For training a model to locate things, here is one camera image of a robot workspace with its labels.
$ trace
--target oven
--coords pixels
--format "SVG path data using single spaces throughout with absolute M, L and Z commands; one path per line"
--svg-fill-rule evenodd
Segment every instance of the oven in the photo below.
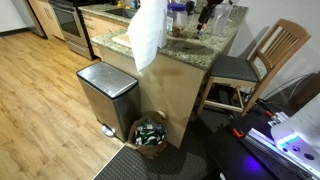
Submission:
M 80 5 L 90 5 L 92 0 L 68 1 L 49 0 L 54 10 L 56 19 L 65 38 L 65 41 L 72 51 L 92 60 L 94 59 L 88 33 L 83 25 L 83 19 L 78 10 Z

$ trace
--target trash can lid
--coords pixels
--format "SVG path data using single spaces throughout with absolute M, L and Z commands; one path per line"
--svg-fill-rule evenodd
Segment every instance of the trash can lid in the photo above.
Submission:
M 112 99 L 138 83 L 133 77 L 105 62 L 90 65 L 78 71 L 77 76 Z

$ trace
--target blue light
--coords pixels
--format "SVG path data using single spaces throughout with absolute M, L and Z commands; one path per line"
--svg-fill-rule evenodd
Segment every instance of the blue light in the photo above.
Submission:
M 287 144 L 293 143 L 298 139 L 298 135 L 296 134 L 290 134 L 282 139 L 279 139 L 277 144 L 281 149 L 285 148 Z

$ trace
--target kitchen island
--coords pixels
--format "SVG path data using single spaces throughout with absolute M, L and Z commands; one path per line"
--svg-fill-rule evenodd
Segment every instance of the kitchen island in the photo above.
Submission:
M 102 9 L 101 6 L 88 6 L 80 10 L 129 23 L 129 20 L 113 17 Z M 179 147 L 202 79 L 214 60 L 232 43 L 246 12 L 246 7 L 235 6 L 221 36 L 210 34 L 210 19 L 200 40 L 194 39 L 199 14 L 188 16 L 184 36 L 167 36 L 167 45 L 158 49 L 155 60 L 140 73 L 136 70 L 131 49 L 111 40 L 126 30 L 91 38 L 91 42 L 99 45 L 103 61 L 138 79 L 142 112 L 164 111 L 169 117 L 168 141 Z

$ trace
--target electronic device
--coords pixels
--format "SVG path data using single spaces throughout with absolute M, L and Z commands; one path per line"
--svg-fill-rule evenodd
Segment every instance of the electronic device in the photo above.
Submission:
M 320 178 L 320 94 L 288 120 L 271 128 L 274 145 L 283 156 Z

